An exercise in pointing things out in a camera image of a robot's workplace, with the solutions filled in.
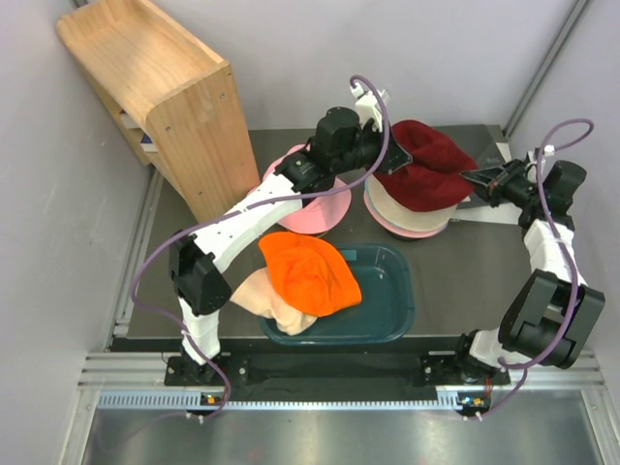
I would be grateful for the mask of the dark red bucket hat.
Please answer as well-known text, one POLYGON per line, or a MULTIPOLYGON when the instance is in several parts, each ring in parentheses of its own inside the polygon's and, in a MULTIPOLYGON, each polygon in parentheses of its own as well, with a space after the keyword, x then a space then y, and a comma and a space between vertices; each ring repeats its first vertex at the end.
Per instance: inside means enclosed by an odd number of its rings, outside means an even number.
POLYGON ((391 127, 391 134, 412 162, 392 174, 377 172, 375 177, 399 204, 430 212, 455 206, 473 193, 473 185, 461 173, 478 166, 444 133, 416 120, 403 120, 391 127))

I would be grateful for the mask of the beige bucket hat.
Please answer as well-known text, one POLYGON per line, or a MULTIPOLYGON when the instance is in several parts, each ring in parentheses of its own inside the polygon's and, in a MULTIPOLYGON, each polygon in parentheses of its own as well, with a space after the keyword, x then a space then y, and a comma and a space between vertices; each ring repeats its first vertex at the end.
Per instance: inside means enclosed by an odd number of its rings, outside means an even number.
POLYGON ((457 209, 454 204, 428 212, 410 210, 395 200, 375 176, 366 180, 365 194, 383 219, 395 227, 414 233, 439 230, 449 222, 457 209))

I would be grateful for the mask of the light pink bucket hat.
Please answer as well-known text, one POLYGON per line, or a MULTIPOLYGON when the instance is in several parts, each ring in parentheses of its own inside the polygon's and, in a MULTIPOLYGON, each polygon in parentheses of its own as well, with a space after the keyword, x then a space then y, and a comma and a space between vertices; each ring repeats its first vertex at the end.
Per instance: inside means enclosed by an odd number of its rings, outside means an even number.
POLYGON ((370 213, 370 215, 372 216, 372 218, 382 227, 384 228, 386 231, 388 231, 389 233, 395 234, 397 237, 400 237, 402 239, 424 239, 427 237, 431 237, 433 235, 436 235, 438 233, 441 233, 448 225, 444 224, 442 227, 435 229, 435 230, 431 230, 430 232, 415 232, 415 231, 409 231, 409 230, 405 230, 403 228, 400 228, 398 226, 393 225, 392 223, 390 223, 386 218, 384 218, 374 207, 374 205, 372 204, 372 201, 369 200, 369 198, 367 196, 363 197, 363 201, 365 204, 366 209, 368 210, 368 212, 370 213))

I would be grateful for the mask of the orange bucket hat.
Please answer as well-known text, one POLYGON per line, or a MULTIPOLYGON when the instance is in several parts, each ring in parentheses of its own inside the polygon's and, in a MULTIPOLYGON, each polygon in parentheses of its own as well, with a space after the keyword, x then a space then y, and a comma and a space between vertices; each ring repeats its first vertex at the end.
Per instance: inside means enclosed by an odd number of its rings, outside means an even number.
POLYGON ((259 248, 275 292, 301 313, 324 318, 362 303, 357 279, 329 242, 272 232, 260 239, 259 248))

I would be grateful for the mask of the peach bucket hat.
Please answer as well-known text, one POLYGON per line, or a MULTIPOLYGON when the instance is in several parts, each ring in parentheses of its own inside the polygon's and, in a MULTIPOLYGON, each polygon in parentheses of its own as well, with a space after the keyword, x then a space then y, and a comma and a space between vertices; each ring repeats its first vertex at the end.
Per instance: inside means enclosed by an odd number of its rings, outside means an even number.
POLYGON ((248 276, 233 292, 231 301, 256 316, 273 320, 280 331, 291 336, 318 320, 295 309, 276 293, 266 268, 248 276))

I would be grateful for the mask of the turquoise bucket hat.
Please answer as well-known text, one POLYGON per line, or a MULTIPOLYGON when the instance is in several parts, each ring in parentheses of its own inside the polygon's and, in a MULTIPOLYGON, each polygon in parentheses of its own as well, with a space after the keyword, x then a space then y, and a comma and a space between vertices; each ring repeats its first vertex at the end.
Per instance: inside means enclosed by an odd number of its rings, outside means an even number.
POLYGON ((363 198, 371 216, 384 229, 407 238, 425 238, 440 233, 456 211, 456 205, 428 212, 410 210, 373 178, 366 182, 363 198))

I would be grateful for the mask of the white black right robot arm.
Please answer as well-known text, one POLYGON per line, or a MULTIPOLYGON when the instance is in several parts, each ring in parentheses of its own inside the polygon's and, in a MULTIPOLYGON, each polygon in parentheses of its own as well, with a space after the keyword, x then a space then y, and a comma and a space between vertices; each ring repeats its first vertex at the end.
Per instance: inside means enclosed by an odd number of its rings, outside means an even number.
POLYGON ((604 294, 587 285, 574 259, 568 210, 585 169, 558 161, 542 184, 529 179, 530 171, 512 160, 461 174, 490 206, 510 202, 520 208, 518 225, 532 270, 498 328, 461 336, 451 368, 466 384, 506 366, 571 367, 605 306, 604 294))

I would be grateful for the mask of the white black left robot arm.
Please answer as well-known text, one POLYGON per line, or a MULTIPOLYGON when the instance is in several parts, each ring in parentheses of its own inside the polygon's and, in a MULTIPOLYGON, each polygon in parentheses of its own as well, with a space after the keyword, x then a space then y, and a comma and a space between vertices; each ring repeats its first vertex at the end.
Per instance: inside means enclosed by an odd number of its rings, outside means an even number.
POLYGON ((387 219, 418 233, 442 229, 471 195, 465 171, 476 162, 443 132, 416 120, 389 124, 331 108, 315 134, 278 159, 263 182, 220 221, 181 235, 170 275, 183 314, 186 372, 199 384, 219 375, 219 314, 229 301, 297 335, 318 320, 360 305, 363 292, 345 259, 316 232, 273 226, 321 209, 331 229, 346 215, 346 171, 386 201, 387 219))

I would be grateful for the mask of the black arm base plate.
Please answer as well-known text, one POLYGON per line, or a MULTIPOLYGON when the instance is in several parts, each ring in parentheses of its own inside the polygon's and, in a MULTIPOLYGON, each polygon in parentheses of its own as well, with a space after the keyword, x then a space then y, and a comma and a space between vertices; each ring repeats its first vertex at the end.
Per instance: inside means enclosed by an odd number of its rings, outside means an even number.
POLYGON ((236 387, 275 380, 394 380, 415 387, 505 386, 497 369, 457 365, 454 355, 420 353, 224 353, 214 363, 236 387))

